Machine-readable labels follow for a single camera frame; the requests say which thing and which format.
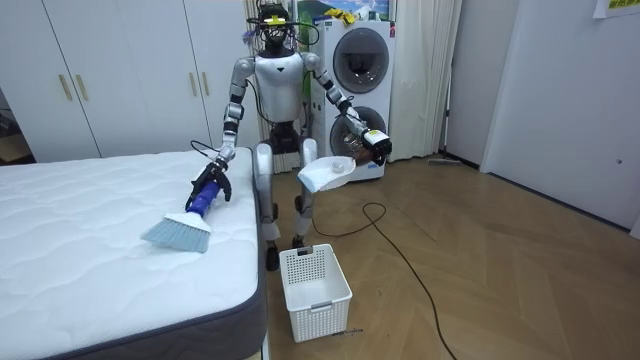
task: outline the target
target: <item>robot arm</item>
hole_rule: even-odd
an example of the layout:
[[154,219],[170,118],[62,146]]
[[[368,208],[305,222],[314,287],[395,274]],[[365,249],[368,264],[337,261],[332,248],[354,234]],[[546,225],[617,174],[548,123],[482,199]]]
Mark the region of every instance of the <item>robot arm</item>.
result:
[[327,91],[327,99],[340,110],[347,120],[349,131],[362,140],[365,149],[371,153],[372,161],[379,166],[384,165],[391,153],[391,140],[382,131],[371,130],[366,122],[360,119],[358,112],[351,106],[342,91],[334,85],[331,75],[322,65],[320,57],[314,53],[301,53],[305,68],[313,71],[313,77]]
[[224,191],[225,200],[231,200],[231,184],[224,174],[229,167],[229,162],[236,156],[236,145],[238,143],[238,127],[240,120],[244,116],[242,100],[247,90],[247,78],[253,75],[254,60],[252,57],[242,58],[236,61],[231,76],[231,86],[229,88],[229,104],[224,111],[224,125],[222,131],[222,146],[212,164],[208,180],[213,180],[220,185]]

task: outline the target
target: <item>white wall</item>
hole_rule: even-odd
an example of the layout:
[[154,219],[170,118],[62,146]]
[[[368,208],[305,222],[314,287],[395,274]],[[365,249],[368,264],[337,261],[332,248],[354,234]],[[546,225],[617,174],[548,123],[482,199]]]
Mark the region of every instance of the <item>white wall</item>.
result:
[[484,154],[519,2],[462,2],[447,146],[477,164]]
[[631,228],[640,15],[595,20],[595,5],[521,0],[482,170]]

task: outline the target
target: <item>mattress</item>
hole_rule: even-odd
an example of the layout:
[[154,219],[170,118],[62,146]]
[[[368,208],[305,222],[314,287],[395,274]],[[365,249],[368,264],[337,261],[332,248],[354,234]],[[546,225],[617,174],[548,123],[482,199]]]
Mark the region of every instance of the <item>mattress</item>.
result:
[[0,359],[240,359],[266,333],[252,154],[204,254],[139,236],[208,160],[165,153],[0,167]]

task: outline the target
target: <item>cabinet handle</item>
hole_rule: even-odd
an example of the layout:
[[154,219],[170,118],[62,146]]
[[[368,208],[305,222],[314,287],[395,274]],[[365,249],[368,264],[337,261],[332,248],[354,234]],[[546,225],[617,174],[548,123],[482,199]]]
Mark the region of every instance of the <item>cabinet handle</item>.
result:
[[207,82],[207,73],[202,72],[202,82],[204,82],[204,93],[209,96],[209,83]]
[[58,75],[60,79],[60,84],[62,84],[62,90],[64,90],[64,94],[67,95],[67,100],[73,101],[71,97],[71,91],[69,91],[69,86],[67,86],[67,80],[64,79],[64,75]]
[[193,73],[189,73],[189,79],[191,80],[191,91],[193,92],[193,96],[198,96],[196,92],[196,81],[193,79]]
[[82,97],[84,101],[89,101],[89,96],[87,95],[87,90],[84,88],[84,82],[82,82],[82,77],[80,75],[76,75],[76,80],[78,80],[78,86],[80,87],[80,92],[82,93]]

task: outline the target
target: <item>stacked washer dryer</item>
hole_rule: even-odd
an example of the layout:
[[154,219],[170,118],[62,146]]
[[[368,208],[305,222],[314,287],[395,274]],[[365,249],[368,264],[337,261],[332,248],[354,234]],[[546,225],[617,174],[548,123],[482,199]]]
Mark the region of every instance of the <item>stacked washer dryer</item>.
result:
[[[345,27],[341,20],[316,25],[320,38],[311,51],[323,60],[334,82],[372,130],[388,134],[391,77],[395,50],[395,27],[382,21],[356,21]],[[311,82],[311,135],[318,142],[319,156],[352,156],[362,143],[338,118],[339,111],[325,97],[325,90]],[[352,181],[384,175],[384,166],[357,161]]]

